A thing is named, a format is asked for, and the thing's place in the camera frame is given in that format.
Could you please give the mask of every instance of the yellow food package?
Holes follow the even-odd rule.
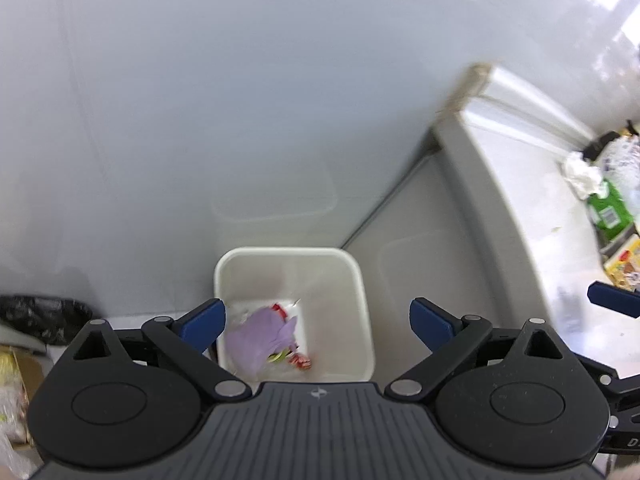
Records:
[[[640,289],[640,237],[631,235],[604,264],[611,282],[632,292]]]

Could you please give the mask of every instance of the black plastic bag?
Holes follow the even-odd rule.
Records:
[[[0,296],[0,319],[48,345],[68,345],[94,316],[76,300],[42,296]]]

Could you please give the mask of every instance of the gray ribbed panel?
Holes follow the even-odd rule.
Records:
[[[326,394],[319,397],[319,388]],[[217,407],[187,446],[151,465],[97,473],[50,464],[34,478],[595,480],[601,476],[586,465],[533,476],[489,468],[451,448],[421,406],[383,399],[370,383],[268,383],[255,399]]]

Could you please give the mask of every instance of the barcode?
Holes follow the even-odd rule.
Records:
[[[598,211],[598,215],[602,218],[604,225],[607,229],[611,229],[620,223],[620,217],[616,210],[611,206],[604,208],[602,211]]]

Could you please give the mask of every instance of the white plastic bin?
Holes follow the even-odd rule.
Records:
[[[298,318],[296,341],[310,357],[311,369],[280,376],[266,367],[260,380],[370,380],[375,357],[369,312],[360,267],[350,254],[332,248],[244,247],[220,258],[214,279],[228,318],[273,303]],[[234,369],[224,333],[218,338],[218,361],[255,386]]]

